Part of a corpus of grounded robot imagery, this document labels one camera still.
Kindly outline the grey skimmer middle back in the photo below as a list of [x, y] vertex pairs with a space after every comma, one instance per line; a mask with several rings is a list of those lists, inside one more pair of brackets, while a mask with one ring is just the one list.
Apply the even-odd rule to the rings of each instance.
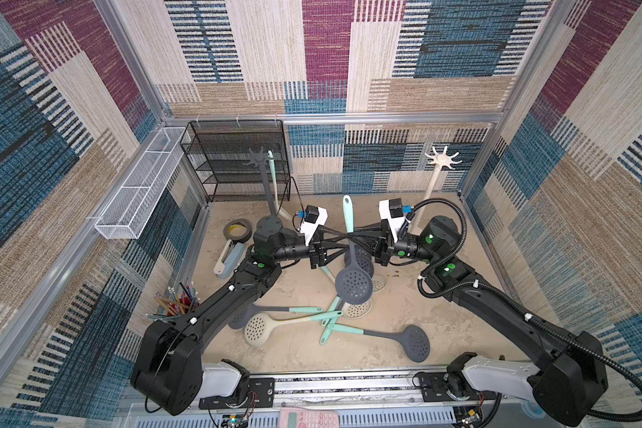
[[[373, 278], [374, 273], [375, 273], [375, 267], [374, 263], [372, 262], [371, 255], [364, 250], [361, 246], [358, 244], [355, 245], [355, 255], [356, 255], [356, 261], [358, 262], [358, 265], [367, 272], [369, 276]], [[349, 265], [351, 262], [351, 251], [348, 249], [346, 253], [343, 255], [343, 261], [345, 266]]]

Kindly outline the grey skimmer under left arm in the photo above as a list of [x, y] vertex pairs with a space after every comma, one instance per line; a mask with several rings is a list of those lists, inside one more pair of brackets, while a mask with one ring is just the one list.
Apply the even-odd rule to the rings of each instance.
[[289, 312], [289, 313], [301, 313], [301, 314], [319, 314], [324, 310], [320, 307], [283, 307], [283, 306], [258, 306], [255, 304], [249, 305], [244, 310], [241, 310], [237, 313], [231, 321], [228, 323], [228, 326], [233, 330], [240, 330], [245, 327], [247, 322], [255, 315], [262, 312]]

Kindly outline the red pencil cup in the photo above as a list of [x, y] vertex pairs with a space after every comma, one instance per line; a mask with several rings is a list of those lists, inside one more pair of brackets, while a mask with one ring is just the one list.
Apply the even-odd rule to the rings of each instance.
[[156, 292], [154, 302], [159, 308], [153, 313], [144, 316], [151, 321], [171, 321], [187, 315], [201, 303], [194, 283], [178, 282], [178, 286], [169, 286], [163, 292]]

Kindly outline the grey skimmer mint handle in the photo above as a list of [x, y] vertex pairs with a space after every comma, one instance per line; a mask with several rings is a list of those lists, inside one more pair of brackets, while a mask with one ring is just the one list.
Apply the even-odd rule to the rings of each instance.
[[[345, 219], [346, 232], [349, 235], [354, 232], [354, 210], [351, 198], [345, 195], [342, 199], [343, 215]], [[360, 305], [368, 301], [373, 293], [373, 281], [371, 276], [360, 267], [357, 261], [356, 245], [349, 240], [349, 262], [340, 271], [335, 281], [337, 295], [351, 305]]]

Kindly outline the white skimmer mint handle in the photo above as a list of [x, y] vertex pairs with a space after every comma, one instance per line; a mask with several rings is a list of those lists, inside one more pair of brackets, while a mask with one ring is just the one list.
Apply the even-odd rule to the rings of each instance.
[[292, 215], [282, 206], [278, 206], [278, 187], [277, 187], [277, 179], [276, 179], [275, 159], [271, 151], [268, 151], [267, 154], [268, 154], [267, 156], [269, 157], [269, 170], [270, 170], [271, 179], [272, 179], [273, 188], [274, 188], [274, 201], [276, 205], [276, 213], [282, 219], [292, 220]]

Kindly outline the grey utensil rack stand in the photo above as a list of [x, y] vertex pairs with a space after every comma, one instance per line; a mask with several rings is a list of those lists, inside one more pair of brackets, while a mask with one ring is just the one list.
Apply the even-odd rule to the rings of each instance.
[[247, 165], [253, 165], [258, 169], [264, 188], [267, 205], [269, 207], [269, 215], [264, 220], [265, 228], [267, 228], [267, 234], [279, 234], [283, 228], [283, 224], [280, 218], [276, 215], [274, 196], [271, 192], [269, 177], [266, 171], [266, 164], [269, 158], [264, 153], [262, 148], [260, 148], [260, 151], [258, 151], [258, 153], [255, 153], [255, 151], [253, 151], [253, 149], [251, 148], [248, 149], [248, 152], [249, 162], [247, 162]]

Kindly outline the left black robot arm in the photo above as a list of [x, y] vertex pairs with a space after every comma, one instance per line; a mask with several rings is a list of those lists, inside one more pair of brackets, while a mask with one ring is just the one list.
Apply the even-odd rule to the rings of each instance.
[[309, 259], [315, 269], [349, 251], [338, 238], [314, 238], [282, 226], [259, 226], [253, 247], [233, 276], [201, 304], [144, 332], [131, 385], [172, 416], [185, 411], [203, 383], [203, 352], [232, 318], [264, 296], [283, 272], [283, 260]]

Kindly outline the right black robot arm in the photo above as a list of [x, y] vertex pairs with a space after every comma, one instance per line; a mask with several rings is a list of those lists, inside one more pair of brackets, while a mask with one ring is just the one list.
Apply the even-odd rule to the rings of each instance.
[[608, 388], [599, 340], [586, 332], [573, 335], [536, 316], [460, 260], [457, 254], [467, 237], [467, 223], [437, 216], [420, 235], [412, 235], [407, 219], [387, 218], [350, 235], [367, 245], [382, 265], [394, 257], [425, 262], [417, 278], [422, 296], [444, 298], [469, 310], [531, 361], [522, 367], [465, 352], [448, 365], [443, 377], [452, 399], [463, 401], [477, 392], [526, 399], [572, 427], [586, 416], [597, 416], [593, 407]]

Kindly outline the black mesh shelf rack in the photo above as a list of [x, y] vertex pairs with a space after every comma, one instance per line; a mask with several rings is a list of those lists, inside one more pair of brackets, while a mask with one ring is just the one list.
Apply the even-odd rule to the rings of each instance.
[[258, 169], [247, 165], [249, 148], [273, 153], [278, 195], [290, 196], [290, 157], [282, 121], [191, 121], [181, 148], [210, 202], [265, 199]]

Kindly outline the pink calculator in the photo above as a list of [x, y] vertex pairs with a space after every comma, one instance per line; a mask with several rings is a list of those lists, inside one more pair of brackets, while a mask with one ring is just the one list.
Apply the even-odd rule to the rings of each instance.
[[334, 411], [309, 410], [306, 408], [282, 408], [278, 419], [279, 428], [339, 428], [340, 416]]

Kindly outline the grey skimmer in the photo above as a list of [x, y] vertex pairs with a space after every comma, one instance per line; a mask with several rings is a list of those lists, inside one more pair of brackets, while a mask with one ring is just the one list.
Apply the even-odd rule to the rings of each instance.
[[332, 331], [339, 333], [354, 333], [355, 335], [394, 340], [401, 345], [407, 357], [416, 363], [422, 363], [430, 356], [431, 344], [429, 338], [426, 332], [419, 326], [407, 325], [399, 333], [378, 332], [339, 324], [328, 325], [328, 327]]
[[[356, 261], [358, 262], [358, 265], [367, 272], [369, 276], [373, 278], [374, 273], [375, 273], [375, 267], [374, 263], [372, 262], [371, 255], [364, 250], [361, 246], [358, 244], [355, 245], [355, 255], [356, 255]], [[351, 262], [351, 251], [348, 249], [346, 253], [343, 255], [343, 261], [345, 266], [349, 265]]]

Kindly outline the grey skimmer front right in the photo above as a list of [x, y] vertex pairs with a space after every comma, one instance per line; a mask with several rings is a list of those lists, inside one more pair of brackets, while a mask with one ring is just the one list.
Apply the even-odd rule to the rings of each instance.
[[328, 325], [328, 327], [332, 331], [339, 333], [354, 333], [355, 335], [394, 340], [401, 345], [407, 357], [416, 363], [422, 363], [430, 356], [431, 344], [429, 338], [426, 332], [419, 326], [407, 325], [399, 333], [378, 332], [339, 324]]

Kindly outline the white utensil rack stand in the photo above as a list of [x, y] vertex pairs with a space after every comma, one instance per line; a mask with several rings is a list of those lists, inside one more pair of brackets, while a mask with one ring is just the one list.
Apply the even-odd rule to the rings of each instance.
[[[442, 169], [446, 168], [453, 170], [454, 165], [458, 165], [461, 163], [460, 160], [457, 160], [459, 152], [448, 153], [448, 151], [449, 145], [446, 144], [445, 146], [443, 146], [441, 151], [435, 146], [432, 146], [430, 153], [426, 153], [427, 164], [433, 166], [433, 171], [426, 190], [424, 191], [424, 201], [432, 196], [433, 190], [435, 189], [435, 185], [438, 182]], [[422, 228], [420, 228], [419, 224], [423, 217], [423, 212], [422, 210], [413, 210], [413, 213], [415, 214], [415, 216], [410, 223], [408, 231], [412, 234], [419, 235], [422, 231]]]

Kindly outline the white skimmer front left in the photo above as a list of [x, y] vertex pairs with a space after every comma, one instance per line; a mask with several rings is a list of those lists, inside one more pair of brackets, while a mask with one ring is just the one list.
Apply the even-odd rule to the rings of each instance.
[[325, 321], [338, 319], [342, 315], [341, 311], [330, 311], [307, 317], [296, 317], [296, 319], [278, 320], [269, 317], [265, 313], [253, 316], [244, 327], [244, 340], [254, 348], [263, 347], [269, 340], [271, 334], [276, 328], [281, 326], [291, 326], [300, 323]]

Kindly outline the grey duct tape roll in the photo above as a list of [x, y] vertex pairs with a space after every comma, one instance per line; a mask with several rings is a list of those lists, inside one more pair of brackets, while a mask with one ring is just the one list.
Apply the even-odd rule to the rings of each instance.
[[234, 243], [246, 243], [253, 236], [253, 226], [248, 219], [233, 219], [223, 228], [226, 240]]

